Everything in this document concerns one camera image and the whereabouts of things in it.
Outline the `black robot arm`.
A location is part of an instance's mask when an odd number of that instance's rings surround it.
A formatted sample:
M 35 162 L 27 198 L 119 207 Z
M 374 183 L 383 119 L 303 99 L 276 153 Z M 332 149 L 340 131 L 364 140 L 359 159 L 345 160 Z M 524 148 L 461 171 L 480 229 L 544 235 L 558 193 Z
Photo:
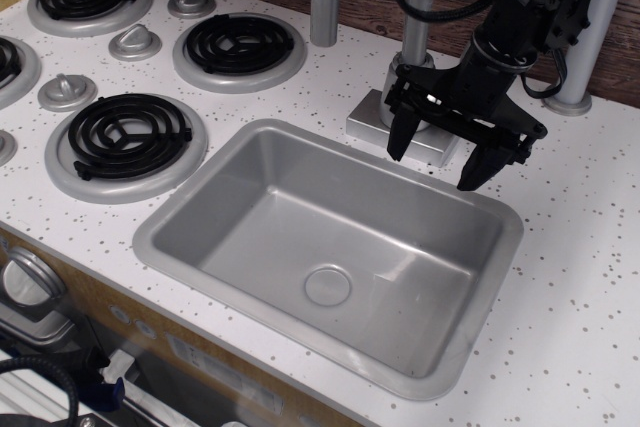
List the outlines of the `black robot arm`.
M 474 143 L 458 182 L 474 191 L 502 168 L 523 164 L 546 127 L 507 95 L 515 80 L 524 81 L 539 55 L 551 55 L 556 84 L 527 94 L 543 99 L 558 93 L 568 74 L 564 51 L 590 26 L 591 0 L 477 0 L 460 9 L 426 11 L 396 0 L 411 18 L 423 23 L 452 22 L 488 12 L 472 33 L 457 66 L 438 70 L 400 64 L 386 97 L 393 120 L 387 151 L 399 161 L 420 122 Z

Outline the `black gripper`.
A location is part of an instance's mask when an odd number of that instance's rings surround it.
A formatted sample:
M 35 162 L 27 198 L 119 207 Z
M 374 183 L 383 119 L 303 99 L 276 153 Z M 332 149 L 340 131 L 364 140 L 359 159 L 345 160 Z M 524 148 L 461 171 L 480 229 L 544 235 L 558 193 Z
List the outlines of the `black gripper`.
M 534 50 L 500 50 L 478 28 L 453 68 L 399 65 L 385 100 L 393 114 L 388 154 L 400 161 L 424 121 L 477 144 L 462 169 L 460 191 L 475 191 L 505 166 L 524 163 L 529 147 L 547 129 L 515 104 L 508 91 L 536 60 Z

